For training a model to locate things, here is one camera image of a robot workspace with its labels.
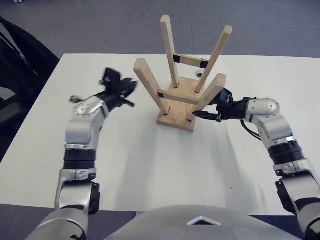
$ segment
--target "black cable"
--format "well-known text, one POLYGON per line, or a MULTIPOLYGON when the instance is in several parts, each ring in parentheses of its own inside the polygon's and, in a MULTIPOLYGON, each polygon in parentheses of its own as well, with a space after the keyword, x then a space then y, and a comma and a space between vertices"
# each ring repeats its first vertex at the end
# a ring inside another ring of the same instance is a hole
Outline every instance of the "black cable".
POLYGON ((258 133, 250 130, 250 129, 246 126, 245 121, 244 121, 243 119, 240 120, 240 122, 241 122, 242 127, 244 127, 245 130, 247 130, 249 133, 251 133, 251 134, 253 134, 253 135, 257 136, 257 137, 260 137, 260 135, 259 135, 258 133))
POLYGON ((241 126, 242 126, 251 136, 253 136, 254 138, 256 138, 256 139, 258 139, 258 140, 260 140, 260 141, 262 141, 261 138, 260 138, 260 136, 259 136, 259 134, 256 133, 256 132, 254 132, 254 131, 252 131, 252 130, 250 130, 250 129, 246 126, 245 121, 244 121, 243 119, 240 120, 240 122, 241 122, 241 126))

